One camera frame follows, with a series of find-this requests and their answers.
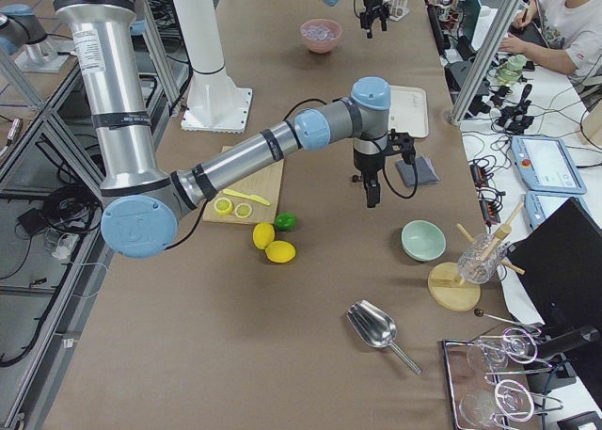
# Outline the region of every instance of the bowl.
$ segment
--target bowl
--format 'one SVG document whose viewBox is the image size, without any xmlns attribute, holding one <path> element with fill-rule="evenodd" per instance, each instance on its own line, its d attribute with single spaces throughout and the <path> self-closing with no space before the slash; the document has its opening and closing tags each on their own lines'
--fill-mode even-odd
<svg viewBox="0 0 602 430">
<path fill-rule="evenodd" d="M 312 52 L 325 54 L 341 41 L 342 27 L 330 19 L 310 19 L 301 25 L 303 42 Z"/>
<path fill-rule="evenodd" d="M 445 235 L 429 221 L 410 221 L 402 229 L 402 247 L 416 261 L 432 261 L 445 251 Z"/>
</svg>

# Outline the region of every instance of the person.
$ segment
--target person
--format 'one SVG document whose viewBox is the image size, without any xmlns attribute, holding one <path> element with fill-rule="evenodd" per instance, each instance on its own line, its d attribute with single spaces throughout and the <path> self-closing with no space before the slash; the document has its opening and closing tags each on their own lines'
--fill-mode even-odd
<svg viewBox="0 0 602 430">
<path fill-rule="evenodd" d="M 509 34 L 499 49 L 566 74 L 581 92 L 585 79 L 598 75 L 602 64 L 602 0 L 530 0 L 513 24 L 521 29 L 535 19 L 548 47 Z"/>
</svg>

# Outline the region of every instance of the wooden tray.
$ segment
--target wooden tray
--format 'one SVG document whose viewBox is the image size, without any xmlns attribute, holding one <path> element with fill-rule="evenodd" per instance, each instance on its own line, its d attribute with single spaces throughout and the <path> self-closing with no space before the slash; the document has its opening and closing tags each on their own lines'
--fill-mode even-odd
<svg viewBox="0 0 602 430">
<path fill-rule="evenodd" d="M 227 151 L 230 146 L 224 146 L 223 151 Z M 278 207 L 278 199 L 280 197 L 280 182 L 282 180 L 282 169 L 284 168 L 284 160 L 276 162 L 260 171 L 247 176 L 237 183 L 233 183 L 228 188 L 243 192 L 248 195 L 259 195 L 270 201 L 269 206 L 264 206 L 255 201 L 250 201 L 244 198 L 228 197 L 222 192 L 218 192 L 215 198 L 207 204 L 203 221 L 213 221 L 216 223 L 238 223 L 242 225 L 255 225 L 262 221 L 274 221 Z M 241 202 L 246 202 L 253 208 L 253 213 L 248 218 L 238 218 L 234 213 L 229 215 L 218 215 L 214 209 L 214 202 L 219 198 L 231 199 L 232 204 L 236 207 Z"/>
</svg>

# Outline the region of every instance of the yellow knife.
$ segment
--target yellow knife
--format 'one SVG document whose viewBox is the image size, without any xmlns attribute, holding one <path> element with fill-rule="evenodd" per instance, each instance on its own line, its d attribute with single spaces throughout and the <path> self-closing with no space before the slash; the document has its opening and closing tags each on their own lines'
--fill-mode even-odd
<svg viewBox="0 0 602 430">
<path fill-rule="evenodd" d="M 250 199 L 251 201 L 256 201 L 259 204 L 263 204 L 264 206 L 271 206 L 270 201 L 268 201 L 264 197 L 260 197 L 259 195 L 248 195 L 246 193 L 237 192 L 236 190 L 232 190 L 231 188 L 225 188 L 222 190 L 222 192 L 224 193 L 224 195 L 229 195 L 231 197 Z"/>
</svg>

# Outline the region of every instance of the white tray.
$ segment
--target white tray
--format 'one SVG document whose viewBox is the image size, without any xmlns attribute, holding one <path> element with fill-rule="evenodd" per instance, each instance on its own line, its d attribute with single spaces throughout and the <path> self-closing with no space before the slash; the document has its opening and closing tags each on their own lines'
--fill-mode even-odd
<svg viewBox="0 0 602 430">
<path fill-rule="evenodd" d="M 429 135 L 429 117 L 426 110 L 426 92 L 422 88 L 391 85 L 391 109 L 388 129 L 408 132 L 415 138 Z"/>
</svg>

